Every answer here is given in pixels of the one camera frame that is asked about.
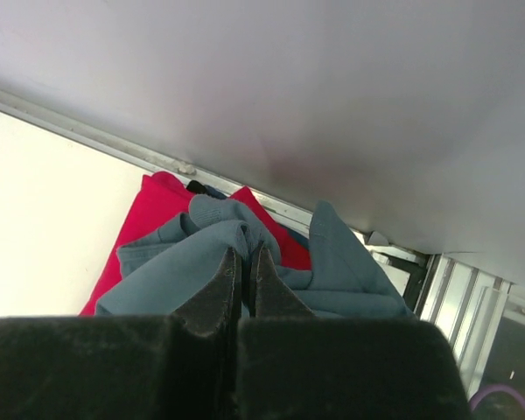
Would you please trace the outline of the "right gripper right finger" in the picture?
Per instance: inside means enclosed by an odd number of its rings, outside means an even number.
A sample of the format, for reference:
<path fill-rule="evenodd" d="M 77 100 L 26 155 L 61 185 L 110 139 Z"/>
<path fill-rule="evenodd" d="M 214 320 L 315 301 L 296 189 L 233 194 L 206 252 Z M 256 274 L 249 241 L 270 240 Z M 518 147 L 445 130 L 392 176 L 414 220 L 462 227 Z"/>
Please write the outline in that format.
<path fill-rule="evenodd" d="M 319 318 L 253 254 L 237 330 L 242 419 L 467 419 L 452 350 L 415 318 Z"/>

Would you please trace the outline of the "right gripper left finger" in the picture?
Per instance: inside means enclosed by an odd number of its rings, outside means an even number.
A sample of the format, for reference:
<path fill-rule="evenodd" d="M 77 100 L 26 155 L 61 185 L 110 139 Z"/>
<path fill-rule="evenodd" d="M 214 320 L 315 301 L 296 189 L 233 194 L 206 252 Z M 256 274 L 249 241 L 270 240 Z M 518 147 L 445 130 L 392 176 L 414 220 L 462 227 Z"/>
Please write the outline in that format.
<path fill-rule="evenodd" d="M 242 262 L 168 315 L 0 318 L 0 419 L 234 419 Z"/>

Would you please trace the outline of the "teal grey t-shirt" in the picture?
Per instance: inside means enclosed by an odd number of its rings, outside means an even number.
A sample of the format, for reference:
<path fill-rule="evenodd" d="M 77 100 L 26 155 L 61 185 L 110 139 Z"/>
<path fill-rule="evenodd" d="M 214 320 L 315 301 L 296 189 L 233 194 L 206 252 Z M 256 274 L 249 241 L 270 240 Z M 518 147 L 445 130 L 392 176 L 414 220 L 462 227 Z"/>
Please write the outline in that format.
<path fill-rule="evenodd" d="M 324 318 L 409 317 L 384 270 L 324 201 L 311 218 L 308 270 L 288 268 L 277 239 L 245 204 L 198 195 L 154 232 L 118 249 L 121 281 L 100 297 L 98 315 L 168 314 L 214 277 L 228 249 L 249 268 L 258 245 L 281 280 Z"/>

